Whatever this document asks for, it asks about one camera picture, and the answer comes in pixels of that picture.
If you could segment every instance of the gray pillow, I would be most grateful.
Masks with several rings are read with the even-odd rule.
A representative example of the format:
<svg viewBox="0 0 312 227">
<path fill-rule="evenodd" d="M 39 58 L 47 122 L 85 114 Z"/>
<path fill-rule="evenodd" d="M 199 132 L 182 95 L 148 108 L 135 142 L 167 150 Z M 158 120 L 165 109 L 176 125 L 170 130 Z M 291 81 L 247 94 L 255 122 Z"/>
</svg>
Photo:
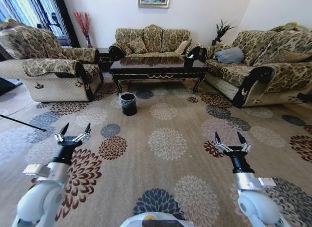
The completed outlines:
<svg viewBox="0 0 312 227">
<path fill-rule="evenodd" d="M 244 53 L 238 47 L 216 52 L 215 59 L 223 63 L 240 63 L 244 60 Z"/>
</svg>

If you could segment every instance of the black stick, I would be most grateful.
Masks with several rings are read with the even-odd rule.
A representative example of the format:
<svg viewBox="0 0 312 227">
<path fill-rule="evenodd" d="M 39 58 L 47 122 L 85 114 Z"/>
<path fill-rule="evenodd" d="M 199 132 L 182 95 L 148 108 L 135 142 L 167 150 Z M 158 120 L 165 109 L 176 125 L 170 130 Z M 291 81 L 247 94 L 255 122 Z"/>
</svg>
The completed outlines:
<svg viewBox="0 0 312 227">
<path fill-rule="evenodd" d="M 0 117 L 6 118 L 6 119 L 8 119 L 8 120 L 15 121 L 15 122 L 20 123 L 20 124 L 27 125 L 27 126 L 32 127 L 32 128 L 36 128 L 36 129 L 42 130 L 43 132 L 46 131 L 46 129 L 38 128 L 38 127 L 36 127 L 36 126 L 33 126 L 33 125 L 30 125 L 30 124 L 24 123 L 24 122 L 22 122 L 22 121 L 18 121 L 18 120 L 12 119 L 12 118 L 10 118 L 10 117 L 7 117 L 7 116 L 1 115 L 1 114 L 0 114 Z"/>
</svg>

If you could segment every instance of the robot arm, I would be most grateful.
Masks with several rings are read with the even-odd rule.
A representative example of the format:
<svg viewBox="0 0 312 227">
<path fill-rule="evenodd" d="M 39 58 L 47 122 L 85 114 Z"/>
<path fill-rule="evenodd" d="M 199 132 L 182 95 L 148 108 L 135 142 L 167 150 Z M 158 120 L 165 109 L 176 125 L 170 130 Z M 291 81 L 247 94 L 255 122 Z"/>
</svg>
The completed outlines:
<svg viewBox="0 0 312 227">
<path fill-rule="evenodd" d="M 245 160 L 251 146 L 239 133 L 241 146 L 226 146 L 221 143 L 218 133 L 215 133 L 215 147 L 221 153 L 229 156 L 234 166 L 233 173 L 236 176 L 238 206 L 248 217 L 253 227 L 290 227 L 284 217 L 279 213 L 278 206 L 272 199 L 259 192 L 267 187 L 276 186 L 272 178 L 256 178 L 254 171 Z"/>
<path fill-rule="evenodd" d="M 52 227 L 59 206 L 65 196 L 64 188 L 68 179 L 68 169 L 76 147 L 81 146 L 90 136 L 90 124 L 77 137 L 64 137 L 67 124 L 56 134 L 60 151 L 48 166 L 29 165 L 23 173 L 36 175 L 39 185 L 30 189 L 19 201 L 17 216 L 12 227 Z"/>
</svg>

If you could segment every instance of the patterned sofa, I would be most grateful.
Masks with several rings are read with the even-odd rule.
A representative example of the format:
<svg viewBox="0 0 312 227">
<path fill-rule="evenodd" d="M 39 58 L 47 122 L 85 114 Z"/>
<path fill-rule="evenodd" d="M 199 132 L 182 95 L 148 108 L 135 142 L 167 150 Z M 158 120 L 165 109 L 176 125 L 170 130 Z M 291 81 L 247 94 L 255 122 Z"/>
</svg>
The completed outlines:
<svg viewBox="0 0 312 227">
<path fill-rule="evenodd" d="M 235 46 L 244 53 L 242 63 L 214 60 L 215 52 Z M 204 49 L 206 61 L 202 61 L 209 68 L 206 82 L 235 106 L 296 102 L 299 92 L 312 89 L 312 32 L 242 31 L 232 45 Z"/>
<path fill-rule="evenodd" d="M 125 45 L 139 37 L 142 37 L 147 49 L 144 54 L 135 54 Z M 115 61 L 123 57 L 180 57 L 183 59 L 184 54 L 181 55 L 175 51 L 183 41 L 190 40 L 190 31 L 186 29 L 162 29 L 152 24 L 143 29 L 118 28 L 115 38 L 116 42 L 109 48 L 110 56 Z M 199 52 L 200 47 L 191 44 L 185 54 L 193 53 L 198 58 Z"/>
<path fill-rule="evenodd" d="M 103 81 L 96 49 L 61 47 L 46 29 L 2 30 L 0 47 L 0 77 L 20 79 L 36 102 L 92 101 Z"/>
</svg>

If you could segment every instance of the picture frame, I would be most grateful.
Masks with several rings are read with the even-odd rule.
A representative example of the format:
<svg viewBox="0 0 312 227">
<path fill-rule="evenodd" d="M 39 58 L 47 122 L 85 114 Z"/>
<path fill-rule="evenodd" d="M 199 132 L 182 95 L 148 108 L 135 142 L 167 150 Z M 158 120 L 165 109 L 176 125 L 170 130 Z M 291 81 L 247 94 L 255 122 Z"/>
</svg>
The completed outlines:
<svg viewBox="0 0 312 227">
<path fill-rule="evenodd" d="M 138 6 L 145 8 L 168 8 L 169 0 L 138 0 Z"/>
</svg>

